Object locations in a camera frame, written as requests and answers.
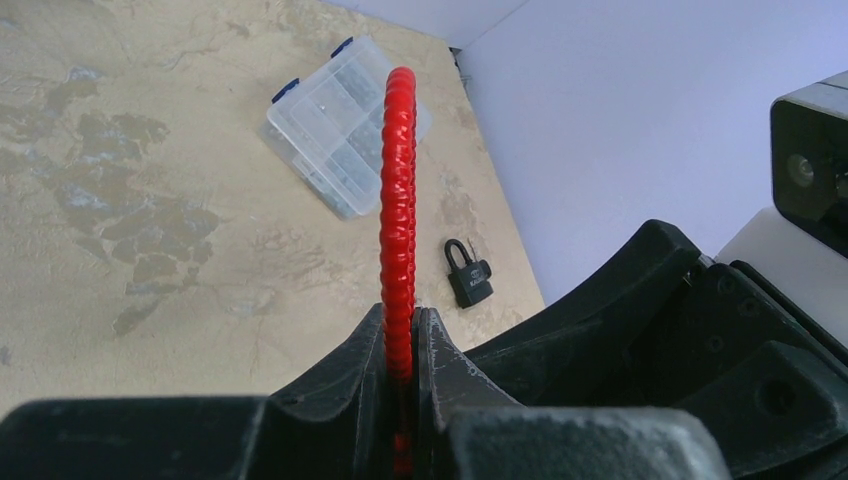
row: black camera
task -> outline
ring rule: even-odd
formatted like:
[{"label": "black camera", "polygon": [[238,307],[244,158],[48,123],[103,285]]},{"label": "black camera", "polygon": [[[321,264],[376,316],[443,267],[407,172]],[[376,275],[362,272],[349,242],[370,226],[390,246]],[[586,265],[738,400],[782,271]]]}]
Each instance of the black camera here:
[{"label": "black camera", "polygon": [[848,72],[774,102],[771,152],[777,210],[848,258]]}]

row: white wall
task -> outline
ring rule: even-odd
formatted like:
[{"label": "white wall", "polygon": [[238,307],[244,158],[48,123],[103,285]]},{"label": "white wall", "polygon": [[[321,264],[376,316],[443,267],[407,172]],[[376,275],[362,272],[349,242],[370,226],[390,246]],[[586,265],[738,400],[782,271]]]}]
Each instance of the white wall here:
[{"label": "white wall", "polygon": [[323,0],[465,48],[527,0]]},{"label": "white wall", "polygon": [[648,218],[715,254],[771,203],[769,106],[848,70],[848,2],[530,0],[459,60],[551,303]]}]

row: padlock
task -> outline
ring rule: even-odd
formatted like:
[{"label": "padlock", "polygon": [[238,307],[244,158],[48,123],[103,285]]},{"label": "padlock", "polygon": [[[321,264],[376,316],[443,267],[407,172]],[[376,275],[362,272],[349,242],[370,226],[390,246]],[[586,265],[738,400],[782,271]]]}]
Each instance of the padlock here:
[{"label": "padlock", "polygon": [[[456,260],[454,260],[451,252],[453,247],[459,250],[463,261],[465,261],[465,266],[462,268],[456,265]],[[465,249],[462,242],[455,238],[445,242],[445,257],[448,259],[448,265],[451,269],[448,280],[453,287],[454,295],[456,295],[456,303],[461,308],[476,305],[494,292],[492,284],[489,283],[489,278],[492,276],[489,262],[485,260],[471,261],[468,250]]]}]

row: red rope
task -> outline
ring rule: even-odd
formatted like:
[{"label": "red rope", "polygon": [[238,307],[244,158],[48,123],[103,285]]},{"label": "red rope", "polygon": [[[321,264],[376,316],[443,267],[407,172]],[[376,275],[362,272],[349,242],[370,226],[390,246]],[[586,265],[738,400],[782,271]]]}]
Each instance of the red rope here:
[{"label": "red rope", "polygon": [[415,114],[415,74],[406,67],[396,68],[386,82],[380,281],[386,366],[400,399],[394,439],[398,476],[412,474],[413,419],[408,390],[412,378],[410,325],[415,311]]}]

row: plastic storage box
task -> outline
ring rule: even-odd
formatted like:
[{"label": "plastic storage box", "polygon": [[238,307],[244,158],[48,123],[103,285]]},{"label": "plastic storage box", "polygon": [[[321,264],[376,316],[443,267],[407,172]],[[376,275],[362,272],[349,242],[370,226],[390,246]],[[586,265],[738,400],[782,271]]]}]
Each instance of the plastic storage box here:
[{"label": "plastic storage box", "polygon": [[[317,72],[275,97],[260,134],[336,215],[348,219],[366,215],[380,200],[383,101],[394,66],[369,37],[339,48]],[[433,119],[420,101],[417,112],[420,142]]]}]

